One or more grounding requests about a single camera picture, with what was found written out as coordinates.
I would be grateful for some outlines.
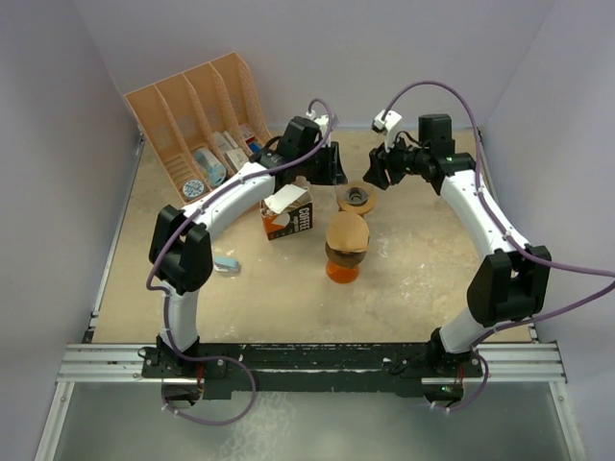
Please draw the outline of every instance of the white wall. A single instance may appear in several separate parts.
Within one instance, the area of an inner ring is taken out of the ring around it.
[[[0,2],[0,458],[34,458],[87,326],[135,124],[69,0]]]
[[[251,65],[267,120],[284,125],[314,96],[342,126],[365,127],[404,85],[442,80],[484,123],[554,0],[74,0],[126,93],[231,51]],[[399,105],[408,124],[448,111],[442,90]]]
[[[486,126],[504,211],[556,260],[615,269],[615,2],[558,0]],[[546,310],[608,279],[552,273]],[[590,459],[613,459],[615,297],[538,326],[556,339]]]

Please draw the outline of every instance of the cardboard box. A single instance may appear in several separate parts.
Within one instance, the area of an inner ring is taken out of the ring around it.
[[[311,229],[313,215],[309,188],[285,185],[260,202],[260,217],[269,240]]]

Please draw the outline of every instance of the brown lid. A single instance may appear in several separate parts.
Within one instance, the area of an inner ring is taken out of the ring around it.
[[[327,228],[327,243],[333,250],[348,253],[365,252],[369,228],[363,218],[349,211],[336,213]]]

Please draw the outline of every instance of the wooden table surface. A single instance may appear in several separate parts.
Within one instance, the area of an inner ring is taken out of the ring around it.
[[[470,132],[455,133],[458,152],[474,153]],[[372,132],[337,132],[349,179],[359,179],[368,153],[381,142]],[[314,186],[314,228],[268,241],[257,211],[233,223],[213,242],[214,255],[239,260],[236,277],[213,273],[201,289],[197,318],[204,342],[426,341],[465,305],[479,267],[466,230],[421,178],[379,191],[366,216],[370,249],[356,281],[325,274],[325,232],[337,212],[331,187]],[[159,293],[145,289],[147,254],[158,212],[182,206],[147,145],[94,334],[98,343],[151,343],[160,330]],[[528,341],[526,328],[494,337]]]

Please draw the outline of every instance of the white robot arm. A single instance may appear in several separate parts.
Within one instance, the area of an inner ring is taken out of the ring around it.
[[[526,261],[504,238],[480,202],[475,162],[456,154],[451,118],[446,114],[419,118],[417,146],[398,138],[402,117],[389,111],[374,119],[373,130],[385,142],[370,153],[370,169],[363,179],[386,189],[406,175],[420,175],[455,211],[479,253],[482,264],[470,284],[468,305],[457,317],[437,329],[432,343],[442,354],[467,353],[485,332],[499,323],[519,321],[542,309],[549,268]],[[530,253],[551,260],[545,247],[532,247],[506,219],[488,190],[481,195],[516,242]]]
[[[265,168],[259,163],[246,163],[234,176],[233,181],[242,181],[242,177],[264,170]],[[250,207],[273,194],[275,183],[275,178],[269,175],[248,180],[242,185],[235,187],[232,187],[231,182],[226,182],[216,190],[220,191],[220,193],[224,189],[229,190],[220,195],[193,222],[197,226],[204,226],[209,233],[210,242],[213,242],[226,227],[250,209]],[[185,217],[190,216],[203,205],[204,200],[201,199],[184,206],[182,208],[183,215]],[[184,352],[199,338],[199,333],[196,329],[196,312],[200,289],[179,294],[168,281],[164,281],[163,284],[171,293],[169,300],[169,327],[173,331],[173,338],[178,349]],[[165,344],[170,345],[164,325],[162,325],[160,338]]]

